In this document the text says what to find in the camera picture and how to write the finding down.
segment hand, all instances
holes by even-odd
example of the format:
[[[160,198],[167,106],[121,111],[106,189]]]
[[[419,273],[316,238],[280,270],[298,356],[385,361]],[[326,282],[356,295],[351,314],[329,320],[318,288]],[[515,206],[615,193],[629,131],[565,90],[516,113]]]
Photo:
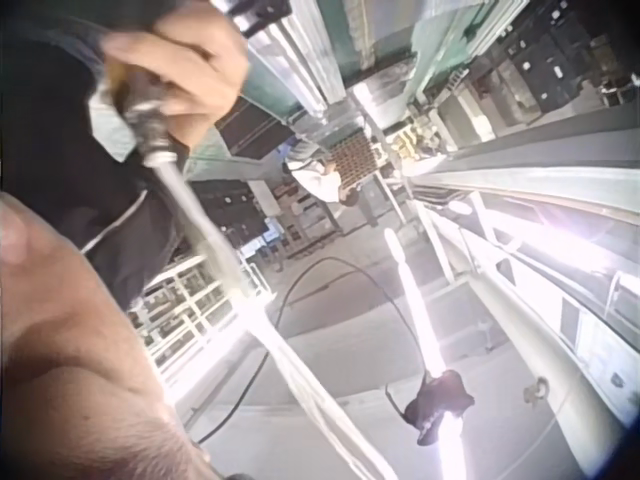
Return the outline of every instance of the hand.
[[[153,33],[109,34],[102,46],[115,60],[167,82],[169,131],[189,148],[233,107],[249,70],[246,40],[208,3],[169,14]]]

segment black cable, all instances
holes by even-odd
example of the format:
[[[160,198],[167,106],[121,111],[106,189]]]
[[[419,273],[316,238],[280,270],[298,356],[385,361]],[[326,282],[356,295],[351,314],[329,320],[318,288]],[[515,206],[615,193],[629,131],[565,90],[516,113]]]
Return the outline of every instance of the black cable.
[[[338,263],[342,263],[344,265],[347,265],[348,267],[351,267],[353,269],[353,271],[349,272],[349,273],[356,273],[356,272],[362,273],[365,277],[367,277],[369,279],[369,281],[371,283],[373,283],[373,285],[380,291],[380,293],[382,293],[382,295],[385,297],[385,299],[389,303],[391,303],[391,305],[393,306],[395,311],[398,313],[398,316],[402,320],[402,323],[404,323],[405,327],[407,327],[407,330],[409,331],[409,333],[411,335],[411,338],[413,339],[414,343],[416,344],[416,347],[418,348],[418,352],[420,352],[420,344],[418,343],[418,338],[416,337],[415,333],[413,332],[413,330],[409,326],[409,323],[407,322],[407,319],[404,317],[404,315],[402,314],[402,311],[400,310],[400,308],[398,307],[396,302],[393,300],[391,295],[389,295],[387,293],[387,291],[375,280],[375,278],[373,278],[364,269],[358,267],[357,265],[354,265],[351,262],[348,262],[347,260],[343,260],[342,258],[338,258],[338,257],[321,258],[317,262],[314,262],[311,265],[309,265],[300,275],[298,275],[298,278],[296,278],[296,280],[291,284],[291,286],[289,287],[289,290],[287,290],[287,293],[285,294],[284,298],[282,299],[282,303],[280,304],[280,310],[278,312],[278,317],[276,318],[276,321],[273,324],[273,326],[276,329],[280,326],[280,322],[282,320],[282,315],[284,314],[284,308],[287,306],[287,302],[289,301],[289,297],[293,293],[293,290],[302,281],[302,279],[304,277],[306,277],[307,274],[309,272],[311,272],[311,270],[313,270],[316,266],[318,266],[321,263],[324,263],[326,261],[329,261],[329,260],[332,260],[332,261],[338,262]],[[260,360],[260,364],[258,365],[258,368],[256,368],[255,373],[251,376],[251,379],[249,379],[249,382],[247,383],[247,386],[244,388],[244,390],[240,394],[240,397],[238,397],[238,400],[233,405],[233,407],[231,408],[229,413],[222,419],[222,421],[213,430],[211,430],[209,433],[207,433],[204,437],[202,437],[198,441],[199,445],[203,444],[204,442],[209,440],[211,437],[213,437],[216,433],[218,433],[220,430],[222,430],[222,428],[229,422],[229,420],[231,420],[233,415],[238,411],[238,408],[240,408],[240,405],[242,404],[242,402],[246,398],[247,394],[249,393],[249,390],[251,390],[251,387],[253,386],[253,384],[255,383],[256,379],[258,378],[258,375],[260,375],[260,372],[262,371],[262,369],[264,368],[265,364],[267,363],[267,359],[268,358],[269,358],[269,352],[265,353],[264,357],[262,357],[262,360]]]

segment pipe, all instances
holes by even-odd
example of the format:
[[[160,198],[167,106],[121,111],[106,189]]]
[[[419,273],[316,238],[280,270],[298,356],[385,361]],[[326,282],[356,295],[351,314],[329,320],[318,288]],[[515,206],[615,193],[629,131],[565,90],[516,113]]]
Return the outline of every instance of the pipe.
[[[443,234],[451,263],[470,270],[468,258],[449,234]],[[589,477],[598,474],[624,434],[624,428],[598,395],[579,365],[544,320],[517,295],[497,271],[484,269],[469,285],[495,317],[534,377],[550,385],[548,402],[571,452]]]

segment skin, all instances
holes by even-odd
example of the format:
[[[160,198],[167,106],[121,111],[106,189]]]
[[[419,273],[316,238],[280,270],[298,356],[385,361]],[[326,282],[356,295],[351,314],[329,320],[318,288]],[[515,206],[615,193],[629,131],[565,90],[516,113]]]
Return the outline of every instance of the skin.
[[[203,3],[153,34],[107,36],[104,50],[170,82],[171,133],[190,147],[233,106],[248,70],[245,40]],[[0,198],[3,455],[57,478],[46,475],[53,464],[109,462],[156,442],[190,459],[184,478],[217,478],[91,265],[16,199]]]

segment white shirt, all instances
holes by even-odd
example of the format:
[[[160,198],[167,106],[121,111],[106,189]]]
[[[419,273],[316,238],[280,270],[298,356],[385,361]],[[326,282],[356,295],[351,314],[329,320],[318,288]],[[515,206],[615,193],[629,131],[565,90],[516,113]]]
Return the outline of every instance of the white shirt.
[[[287,166],[291,170],[293,178],[311,195],[326,203],[340,201],[338,191],[342,185],[342,179],[338,172],[333,171],[325,175],[324,165],[317,160],[310,162],[290,160],[287,162]]]

